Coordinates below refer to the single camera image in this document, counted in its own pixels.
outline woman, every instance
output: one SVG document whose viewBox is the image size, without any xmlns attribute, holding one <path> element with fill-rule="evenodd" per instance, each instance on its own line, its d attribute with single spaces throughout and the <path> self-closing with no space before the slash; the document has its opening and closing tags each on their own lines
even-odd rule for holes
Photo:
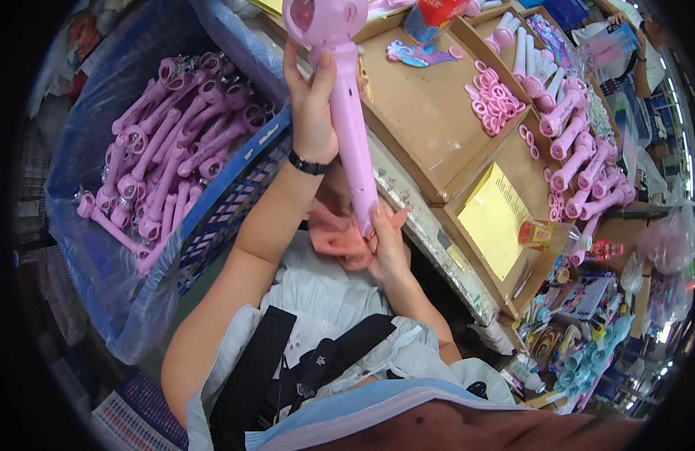
<svg viewBox="0 0 695 451">
<path fill-rule="evenodd" d="M 335 75 L 332 57 L 323 53 L 314 80 L 306 82 L 297 69 L 296 46 L 288 43 L 284 76 L 292 95 L 294 152 L 319 165 L 329 165 L 338 152 L 328 104 Z M 287 415 L 290 409 L 282 409 L 273 420 L 277 424 L 265 432 L 247 432 L 240 436 L 244 442 L 219 447 L 491 449 L 517 444 L 550 449 L 552 442 L 577 445 L 592 435 L 589 431 L 609 434 L 601 439 L 604 447 L 631 435 L 632 422 L 598 427 L 590 417 L 548 421 L 549 413 L 519 411 L 525 409 L 509 403 L 504 383 L 488 388 L 491 401 L 466 391 L 476 382 L 479 363 L 461 360 L 447 322 L 410 273 L 400 231 L 388 222 L 392 212 L 384 206 L 372 212 L 378 243 L 368 271 L 374 280 L 346 273 L 332 257 L 317 256 L 309 239 L 296 234 L 323 178 L 289 163 L 280 169 L 246 217 L 222 273 L 172 339 L 162 364 L 162 389 L 188 430 L 190 449 L 213 448 L 220 431 L 209 411 L 271 306 L 297 317 L 276 376 L 297 366 L 323 338 L 335 340 L 371 314 L 397 316 L 386 339 L 326 381 L 299 410 Z M 243 381 L 246 393 L 240 395 L 249 396 L 250 380 Z M 248 416 L 245 410 L 251 406 L 233 403 L 229 408 L 242 421 L 240 415 Z M 577 436 L 571 436 L 576 430 Z"/>
</svg>

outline yellow paper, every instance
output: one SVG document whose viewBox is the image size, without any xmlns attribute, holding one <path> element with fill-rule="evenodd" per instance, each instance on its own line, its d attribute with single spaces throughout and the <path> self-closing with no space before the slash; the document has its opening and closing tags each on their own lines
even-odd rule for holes
<svg viewBox="0 0 695 451">
<path fill-rule="evenodd" d="M 518 244 L 518 229 L 531 216 L 495 163 L 478 183 L 458 219 L 495 275 L 504 281 L 523 250 Z"/>
<path fill-rule="evenodd" d="M 282 0 L 250 0 L 250 3 L 263 11 L 282 17 Z"/>
</svg>

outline white shirt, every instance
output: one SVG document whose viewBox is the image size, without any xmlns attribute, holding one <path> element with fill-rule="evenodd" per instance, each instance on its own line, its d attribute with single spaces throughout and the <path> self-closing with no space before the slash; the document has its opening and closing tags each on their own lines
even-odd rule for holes
<svg viewBox="0 0 695 451">
<path fill-rule="evenodd" d="M 638 29 L 643 18 L 638 13 L 638 10 L 633 7 L 632 3 L 621 2 L 620 0 L 607 0 L 611 5 L 620 9 L 628 18 L 628 21 L 633 25 L 634 28 Z M 585 28 L 579 30 L 571 31 L 575 43 L 581 45 L 588 39 L 597 35 L 598 32 L 602 31 L 611 22 L 606 20 L 604 22 L 598 22 L 589 24 Z M 628 63 L 630 62 L 630 55 L 626 55 L 624 58 L 619 58 L 610 64 L 599 68 L 594 72 L 595 78 L 598 83 L 606 82 L 610 79 L 615 79 L 620 77 L 625 73 L 625 69 L 628 68 Z M 666 69 L 660 64 L 660 54 L 650 45 L 650 42 L 645 43 L 645 77 L 648 80 L 648 87 L 652 92 L 656 86 L 659 85 L 660 81 L 666 75 Z"/>
</svg>

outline plastic bag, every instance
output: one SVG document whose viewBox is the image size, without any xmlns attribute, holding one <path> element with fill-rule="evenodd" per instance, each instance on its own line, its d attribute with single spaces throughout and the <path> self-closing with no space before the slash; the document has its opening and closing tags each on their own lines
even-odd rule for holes
<svg viewBox="0 0 695 451">
<path fill-rule="evenodd" d="M 636 248 L 653 262 L 661 274 L 683 271 L 695 258 L 695 218 L 692 202 L 671 193 L 668 216 L 652 223 L 638 235 Z"/>
<path fill-rule="evenodd" d="M 639 252 L 633 252 L 628 258 L 628 263 L 623 267 L 620 276 L 620 286 L 626 293 L 638 294 L 643 286 L 643 264 L 645 256 Z"/>
</svg>

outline pink toy wand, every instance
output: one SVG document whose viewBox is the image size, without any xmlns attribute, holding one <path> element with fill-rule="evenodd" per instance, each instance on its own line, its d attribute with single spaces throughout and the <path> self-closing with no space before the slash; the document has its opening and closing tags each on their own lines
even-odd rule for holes
<svg viewBox="0 0 695 451">
<path fill-rule="evenodd" d="M 312 46 L 307 59 L 313 69 L 322 51 L 330 52 L 335 59 L 337 78 L 330 95 L 332 126 L 350 186 L 354 218 L 365 237 L 372 229 L 370 214 L 378 205 L 378 191 L 354 76 L 357 46 L 350 39 L 367 22 L 368 0 L 285 0 L 282 18 L 290 39 Z"/>
</svg>

